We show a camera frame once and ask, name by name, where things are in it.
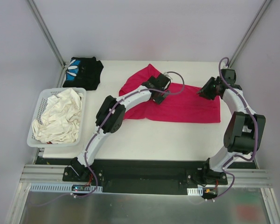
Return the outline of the pink t shirt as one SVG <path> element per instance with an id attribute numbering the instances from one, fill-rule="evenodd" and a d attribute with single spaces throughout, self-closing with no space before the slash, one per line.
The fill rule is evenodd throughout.
<path id="1" fill-rule="evenodd" d="M 139 70 L 119 90 L 119 96 L 125 95 L 136 88 L 151 76 L 157 77 L 160 72 L 151 64 Z M 141 103 L 125 113 L 124 119 L 149 119 L 162 122 L 179 123 L 220 123 L 220 99 L 207 100 L 198 96 L 200 87 L 185 85 L 182 93 L 169 95 L 158 105 L 149 100 Z"/>

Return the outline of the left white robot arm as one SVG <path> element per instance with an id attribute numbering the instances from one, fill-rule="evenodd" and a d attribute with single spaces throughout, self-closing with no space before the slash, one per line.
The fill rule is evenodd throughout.
<path id="1" fill-rule="evenodd" d="M 125 113 L 147 101 L 160 104 L 170 93 L 167 90 L 170 84 L 169 76 L 161 73 L 157 77 L 151 76 L 138 88 L 121 97 L 106 97 L 96 115 L 95 130 L 85 150 L 70 162 L 73 176 L 80 182 L 86 181 L 91 173 L 87 166 L 94 162 L 106 138 L 119 130 Z"/>

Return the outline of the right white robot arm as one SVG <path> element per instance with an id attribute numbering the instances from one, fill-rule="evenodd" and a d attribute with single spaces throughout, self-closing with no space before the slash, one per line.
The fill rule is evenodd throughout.
<path id="1" fill-rule="evenodd" d="M 247 103 L 240 85 L 236 84 L 236 72 L 220 69 L 217 78 L 211 77 L 197 94 L 207 100 L 219 96 L 231 112 L 231 120 L 226 128 L 223 147 L 204 162 L 201 180 L 212 184 L 223 178 L 224 171 L 236 159 L 254 159 L 260 147 L 266 118 L 257 114 Z"/>

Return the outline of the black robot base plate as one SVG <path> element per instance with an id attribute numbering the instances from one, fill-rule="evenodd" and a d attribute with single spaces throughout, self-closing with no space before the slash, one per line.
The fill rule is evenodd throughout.
<path id="1" fill-rule="evenodd" d="M 227 185 L 223 172 L 204 161 L 99 160 L 86 167 L 77 158 L 63 172 L 64 182 L 90 182 L 105 193 L 185 195 L 198 185 Z"/>

